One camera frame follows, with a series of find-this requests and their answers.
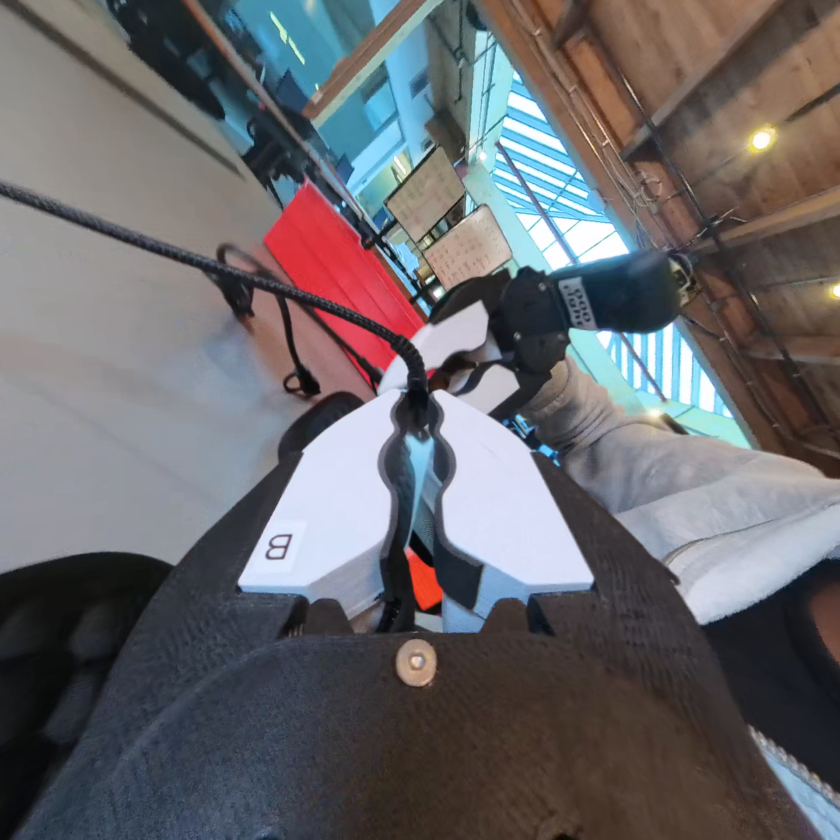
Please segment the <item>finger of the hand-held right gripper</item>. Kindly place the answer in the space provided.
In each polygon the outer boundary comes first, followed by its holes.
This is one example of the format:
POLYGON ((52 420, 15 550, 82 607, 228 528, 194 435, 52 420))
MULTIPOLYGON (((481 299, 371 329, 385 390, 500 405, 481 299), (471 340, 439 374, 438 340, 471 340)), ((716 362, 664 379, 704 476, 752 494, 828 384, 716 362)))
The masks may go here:
POLYGON ((490 415, 520 390, 516 373, 504 364, 479 364, 453 377, 453 396, 478 412, 490 415))
POLYGON ((423 360, 423 383, 441 371, 444 389, 462 393, 472 372, 491 361, 489 322, 486 308, 464 308, 440 323, 424 325, 410 339, 423 360))

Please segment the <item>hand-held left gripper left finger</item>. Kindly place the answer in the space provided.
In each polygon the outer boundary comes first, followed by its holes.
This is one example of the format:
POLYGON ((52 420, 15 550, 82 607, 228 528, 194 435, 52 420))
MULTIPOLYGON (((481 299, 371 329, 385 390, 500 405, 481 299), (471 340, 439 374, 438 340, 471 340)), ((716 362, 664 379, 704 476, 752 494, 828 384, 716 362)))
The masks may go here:
POLYGON ((239 590, 336 601, 348 618, 381 602, 380 632, 411 631, 416 602, 405 550, 417 485, 406 441, 412 424, 408 394, 389 391, 308 444, 239 590))

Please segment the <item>small handwritten whiteboard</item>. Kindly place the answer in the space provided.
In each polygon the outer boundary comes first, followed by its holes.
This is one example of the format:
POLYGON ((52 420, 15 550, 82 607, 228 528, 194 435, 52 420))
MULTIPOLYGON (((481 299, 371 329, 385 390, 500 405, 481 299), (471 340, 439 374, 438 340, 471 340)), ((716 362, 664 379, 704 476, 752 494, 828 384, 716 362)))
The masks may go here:
POLYGON ((455 166, 445 149, 436 145, 384 200, 384 206, 418 245, 465 196, 466 187, 455 166))

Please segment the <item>red plastic bin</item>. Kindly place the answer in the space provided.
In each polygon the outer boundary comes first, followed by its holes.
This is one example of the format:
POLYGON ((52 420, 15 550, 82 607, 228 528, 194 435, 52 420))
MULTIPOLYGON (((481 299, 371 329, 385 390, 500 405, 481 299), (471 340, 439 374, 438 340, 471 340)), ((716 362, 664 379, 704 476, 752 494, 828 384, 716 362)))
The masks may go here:
POLYGON ((305 181, 264 238, 298 288, 412 338, 423 327, 407 289, 320 190, 305 181))

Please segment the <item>black office chair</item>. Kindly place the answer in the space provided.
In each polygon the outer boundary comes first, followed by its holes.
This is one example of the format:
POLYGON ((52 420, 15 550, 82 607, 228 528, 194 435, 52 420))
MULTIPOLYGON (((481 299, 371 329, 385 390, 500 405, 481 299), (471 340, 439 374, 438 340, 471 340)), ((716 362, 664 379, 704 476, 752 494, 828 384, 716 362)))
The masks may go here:
POLYGON ((287 178, 296 187, 308 178, 308 153, 267 110, 258 110, 246 124, 251 145, 242 161, 257 182, 278 198, 275 181, 287 178))

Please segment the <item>large handwritten whiteboard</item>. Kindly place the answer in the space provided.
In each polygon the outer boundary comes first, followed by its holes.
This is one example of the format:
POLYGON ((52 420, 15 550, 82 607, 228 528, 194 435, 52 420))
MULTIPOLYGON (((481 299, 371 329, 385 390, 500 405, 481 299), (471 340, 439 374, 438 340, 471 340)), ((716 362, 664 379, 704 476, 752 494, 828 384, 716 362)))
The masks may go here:
POLYGON ((485 203, 435 240, 423 255, 447 291, 468 280, 489 276, 513 259, 511 247, 485 203))

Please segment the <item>glass skylight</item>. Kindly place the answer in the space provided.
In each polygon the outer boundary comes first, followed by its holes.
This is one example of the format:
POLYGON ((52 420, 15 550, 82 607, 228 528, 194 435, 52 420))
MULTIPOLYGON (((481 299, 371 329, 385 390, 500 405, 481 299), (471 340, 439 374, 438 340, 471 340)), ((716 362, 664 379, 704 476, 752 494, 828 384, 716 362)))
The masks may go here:
MULTIPOLYGON (((627 245, 519 74, 512 74, 490 176, 549 266, 624 256, 627 245)), ((637 393, 734 419, 675 324, 598 340, 637 393)))

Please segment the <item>wooden pillar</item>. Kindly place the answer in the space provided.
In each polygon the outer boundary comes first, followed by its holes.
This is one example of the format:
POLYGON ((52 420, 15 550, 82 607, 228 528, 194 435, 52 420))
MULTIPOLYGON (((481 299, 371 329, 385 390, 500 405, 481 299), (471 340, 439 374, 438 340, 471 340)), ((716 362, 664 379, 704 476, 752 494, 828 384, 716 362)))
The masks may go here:
POLYGON ((335 65, 325 84, 303 109, 302 115, 313 126, 323 126, 441 3, 397 2, 356 49, 335 65))

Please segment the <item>person's black shirt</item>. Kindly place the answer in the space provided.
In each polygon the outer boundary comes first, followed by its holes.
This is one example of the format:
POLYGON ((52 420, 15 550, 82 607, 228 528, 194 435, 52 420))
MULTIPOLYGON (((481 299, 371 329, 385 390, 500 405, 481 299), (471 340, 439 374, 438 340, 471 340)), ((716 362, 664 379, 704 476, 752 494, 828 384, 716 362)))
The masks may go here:
POLYGON ((823 560, 761 602, 705 627, 743 719, 780 760, 835 793, 838 582, 838 560, 823 560))

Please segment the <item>dark foam pad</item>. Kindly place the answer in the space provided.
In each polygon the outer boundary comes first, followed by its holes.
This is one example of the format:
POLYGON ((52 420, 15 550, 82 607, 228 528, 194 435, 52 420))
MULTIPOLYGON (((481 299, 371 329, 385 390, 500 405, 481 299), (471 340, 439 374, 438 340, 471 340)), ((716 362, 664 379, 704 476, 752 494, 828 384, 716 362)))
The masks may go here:
POLYGON ((363 405, 364 400, 350 392, 336 392, 324 396, 300 415, 280 437, 278 460, 302 451, 326 429, 363 405))
POLYGON ((119 653, 173 566, 83 553, 1 576, 1 837, 77 746, 119 653))

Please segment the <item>person's right forearm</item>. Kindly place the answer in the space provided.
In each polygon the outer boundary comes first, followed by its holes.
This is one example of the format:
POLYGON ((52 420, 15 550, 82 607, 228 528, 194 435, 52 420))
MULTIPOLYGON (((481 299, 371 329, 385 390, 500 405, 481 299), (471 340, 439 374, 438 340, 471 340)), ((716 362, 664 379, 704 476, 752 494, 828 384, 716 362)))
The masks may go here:
POLYGON ((758 452, 679 434, 661 416, 627 415, 571 360, 557 363, 523 409, 539 441, 613 515, 694 516, 697 492, 733 476, 758 452))

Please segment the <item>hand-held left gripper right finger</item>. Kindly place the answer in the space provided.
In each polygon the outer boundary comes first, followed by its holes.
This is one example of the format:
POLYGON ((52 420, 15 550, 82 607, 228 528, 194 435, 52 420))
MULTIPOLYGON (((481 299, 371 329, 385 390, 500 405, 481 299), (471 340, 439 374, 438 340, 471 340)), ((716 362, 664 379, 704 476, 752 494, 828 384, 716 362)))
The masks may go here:
POLYGON ((446 392, 430 397, 429 509, 445 621, 485 621, 503 600, 588 592, 593 572, 534 453, 446 392))

